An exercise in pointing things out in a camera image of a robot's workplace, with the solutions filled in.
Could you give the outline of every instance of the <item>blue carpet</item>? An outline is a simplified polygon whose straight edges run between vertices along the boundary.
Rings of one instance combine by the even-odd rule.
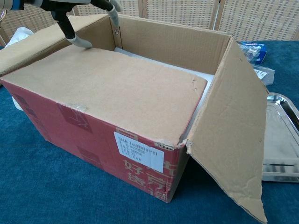
[[[269,91],[299,108],[299,42],[262,42]],[[167,204],[46,142],[0,87],[0,224],[256,224],[192,159]],[[299,185],[263,182],[270,224],[298,223]]]

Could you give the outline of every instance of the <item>stainless steel tray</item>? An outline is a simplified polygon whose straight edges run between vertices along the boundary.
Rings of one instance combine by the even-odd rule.
[[[270,93],[263,181],[299,182],[299,112],[287,97]]]

